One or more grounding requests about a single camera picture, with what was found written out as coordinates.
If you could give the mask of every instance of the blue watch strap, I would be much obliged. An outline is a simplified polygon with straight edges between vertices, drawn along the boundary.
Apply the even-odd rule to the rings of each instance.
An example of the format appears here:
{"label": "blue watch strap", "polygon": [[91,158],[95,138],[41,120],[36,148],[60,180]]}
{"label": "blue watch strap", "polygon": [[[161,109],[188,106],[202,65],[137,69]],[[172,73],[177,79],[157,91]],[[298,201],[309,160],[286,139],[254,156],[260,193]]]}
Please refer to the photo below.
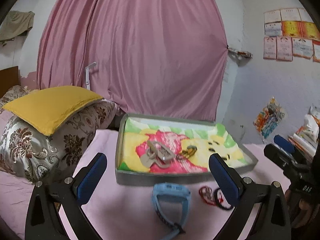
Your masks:
{"label": "blue watch strap", "polygon": [[[153,187],[152,203],[160,220],[166,224],[172,232],[161,240],[171,240],[178,234],[184,233],[183,227],[187,222],[191,192],[184,186],[173,183],[156,184]],[[169,220],[161,210],[159,200],[182,204],[182,216],[179,223]]]}

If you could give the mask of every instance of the wooden headboard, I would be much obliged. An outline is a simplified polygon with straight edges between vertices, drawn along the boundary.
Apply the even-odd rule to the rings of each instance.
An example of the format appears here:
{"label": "wooden headboard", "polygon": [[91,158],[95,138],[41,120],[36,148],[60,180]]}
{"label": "wooden headboard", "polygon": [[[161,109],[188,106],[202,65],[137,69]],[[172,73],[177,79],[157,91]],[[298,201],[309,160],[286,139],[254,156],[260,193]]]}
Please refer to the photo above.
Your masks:
{"label": "wooden headboard", "polygon": [[0,98],[15,85],[20,85],[18,66],[0,70]]}

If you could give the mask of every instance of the floral pillow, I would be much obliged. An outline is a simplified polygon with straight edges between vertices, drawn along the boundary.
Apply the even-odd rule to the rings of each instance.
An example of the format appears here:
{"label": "floral pillow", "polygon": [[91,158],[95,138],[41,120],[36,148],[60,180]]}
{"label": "floral pillow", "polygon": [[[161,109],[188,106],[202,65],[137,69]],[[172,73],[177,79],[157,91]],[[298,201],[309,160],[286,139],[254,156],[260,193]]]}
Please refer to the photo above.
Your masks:
{"label": "floral pillow", "polygon": [[0,114],[2,113],[4,106],[6,103],[9,103],[17,98],[23,97],[27,94],[27,92],[19,85],[13,86],[10,88],[3,97],[0,98]]}
{"label": "floral pillow", "polygon": [[72,176],[96,130],[107,128],[117,111],[114,102],[93,103],[73,114],[52,136],[13,116],[0,139],[0,170],[33,183]]}

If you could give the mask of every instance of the folded cloth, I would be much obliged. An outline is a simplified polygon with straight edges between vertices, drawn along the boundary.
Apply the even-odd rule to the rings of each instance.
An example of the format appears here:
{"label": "folded cloth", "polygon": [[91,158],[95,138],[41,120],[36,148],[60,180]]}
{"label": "folded cloth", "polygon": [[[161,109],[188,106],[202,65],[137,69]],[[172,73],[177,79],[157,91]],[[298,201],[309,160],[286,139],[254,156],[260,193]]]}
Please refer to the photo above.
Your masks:
{"label": "folded cloth", "polygon": [[14,39],[33,27],[34,12],[10,11],[0,29],[0,42]]}

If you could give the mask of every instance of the cartoon towel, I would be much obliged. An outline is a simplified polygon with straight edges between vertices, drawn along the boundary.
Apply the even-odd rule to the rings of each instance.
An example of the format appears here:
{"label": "cartoon towel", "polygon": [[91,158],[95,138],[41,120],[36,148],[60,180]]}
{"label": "cartoon towel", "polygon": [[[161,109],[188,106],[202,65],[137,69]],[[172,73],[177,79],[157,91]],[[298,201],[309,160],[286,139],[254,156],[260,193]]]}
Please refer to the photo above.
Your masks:
{"label": "cartoon towel", "polygon": [[[247,165],[243,152],[222,124],[217,123],[209,128],[210,130],[183,130],[177,127],[145,124],[128,118],[124,129],[122,161],[119,169],[170,174],[208,172],[209,157],[213,153],[218,153],[230,167]],[[190,145],[196,146],[197,152],[189,159],[172,160],[168,168],[160,168],[156,164],[146,168],[142,165],[140,157],[148,148],[147,140],[161,142],[176,155]]]}

